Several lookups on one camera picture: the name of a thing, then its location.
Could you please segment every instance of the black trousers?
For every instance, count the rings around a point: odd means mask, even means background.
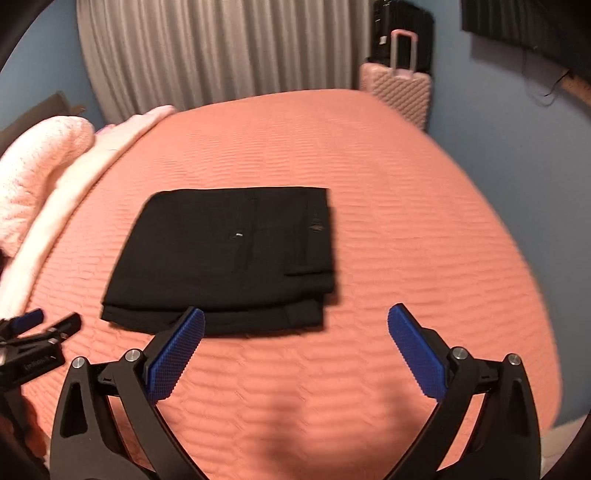
[[[160,192],[145,204],[115,266],[101,318],[157,333],[187,306],[206,335],[321,326],[333,291],[325,189]]]

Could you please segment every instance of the quilted bedspread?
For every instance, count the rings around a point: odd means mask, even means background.
[[[99,320],[142,204],[180,188],[330,189],[338,293],[322,332],[205,339],[158,404],[212,480],[379,480],[434,407],[388,336],[404,302],[423,326],[480,358],[519,353],[542,428],[560,402],[553,335],[528,267],[482,195],[427,136],[370,95],[292,92],[177,113],[128,150],[75,211],[28,308],[72,311],[67,360],[119,358],[149,336]],[[51,424],[67,371],[25,387]],[[120,405],[115,412],[122,417]],[[473,405],[446,462],[475,421]],[[128,443],[139,458],[133,438]]]

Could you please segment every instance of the fluffy pink pillow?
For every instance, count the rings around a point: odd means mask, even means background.
[[[0,158],[0,249],[14,257],[59,173],[95,141],[92,124],[54,116],[24,132]]]

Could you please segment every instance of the pleated curtain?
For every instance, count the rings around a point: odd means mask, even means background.
[[[109,123],[301,89],[353,88],[369,0],[77,0],[82,51]]]

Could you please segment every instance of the suitcase handle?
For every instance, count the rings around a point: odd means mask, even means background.
[[[409,70],[411,72],[417,71],[417,44],[418,44],[418,35],[415,32],[411,32],[409,30],[403,30],[402,28],[397,28],[396,30],[392,30],[391,42],[390,42],[390,68],[396,70],[396,63],[398,61],[398,37],[408,37],[410,38],[410,65]]]

